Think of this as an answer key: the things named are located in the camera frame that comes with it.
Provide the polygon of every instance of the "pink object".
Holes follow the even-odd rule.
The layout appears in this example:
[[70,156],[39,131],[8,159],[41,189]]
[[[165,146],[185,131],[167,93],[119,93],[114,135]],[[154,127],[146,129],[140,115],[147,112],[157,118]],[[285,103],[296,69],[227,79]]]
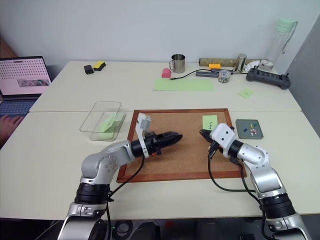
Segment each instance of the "pink object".
[[171,70],[169,68],[164,68],[162,70],[162,78],[171,78]]

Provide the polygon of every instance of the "laptop keyboard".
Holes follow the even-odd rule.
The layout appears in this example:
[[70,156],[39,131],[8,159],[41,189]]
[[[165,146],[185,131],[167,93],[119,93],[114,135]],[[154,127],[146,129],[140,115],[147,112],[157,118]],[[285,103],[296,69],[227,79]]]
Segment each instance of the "laptop keyboard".
[[0,116],[25,116],[36,100],[10,100],[0,104]]

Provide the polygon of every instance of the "water bottle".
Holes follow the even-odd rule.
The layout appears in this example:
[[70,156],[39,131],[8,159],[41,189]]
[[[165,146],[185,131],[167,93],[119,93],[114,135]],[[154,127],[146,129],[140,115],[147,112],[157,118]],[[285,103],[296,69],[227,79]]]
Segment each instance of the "water bottle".
[[285,18],[278,19],[271,47],[265,57],[261,60],[258,68],[259,70],[267,72],[272,70],[279,55],[286,52],[288,42],[295,33],[297,24],[297,21]]

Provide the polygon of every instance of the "mint green bottle cap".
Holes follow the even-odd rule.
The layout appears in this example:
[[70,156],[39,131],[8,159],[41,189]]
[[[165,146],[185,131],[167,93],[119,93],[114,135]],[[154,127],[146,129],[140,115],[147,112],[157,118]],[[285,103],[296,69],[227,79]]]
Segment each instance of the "mint green bottle cap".
[[280,17],[276,23],[275,30],[280,33],[290,33],[297,21]]

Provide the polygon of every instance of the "cork board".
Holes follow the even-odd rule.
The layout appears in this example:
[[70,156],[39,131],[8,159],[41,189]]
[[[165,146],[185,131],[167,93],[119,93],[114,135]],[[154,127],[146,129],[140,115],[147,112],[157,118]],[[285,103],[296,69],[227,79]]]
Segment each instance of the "cork board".
[[[178,110],[135,110],[133,113],[128,140],[138,139],[135,131],[139,113],[151,117],[149,131],[156,134],[174,131],[183,135],[174,145],[162,149],[162,154],[150,156],[144,161],[140,173],[131,182],[171,181],[209,179],[207,142],[199,133],[202,129],[202,116],[217,115],[218,123],[232,125],[227,108],[219,109],[178,109]],[[139,168],[141,158],[121,166],[117,182],[123,183]],[[231,163],[219,151],[211,163],[215,178],[240,178],[240,168]]]

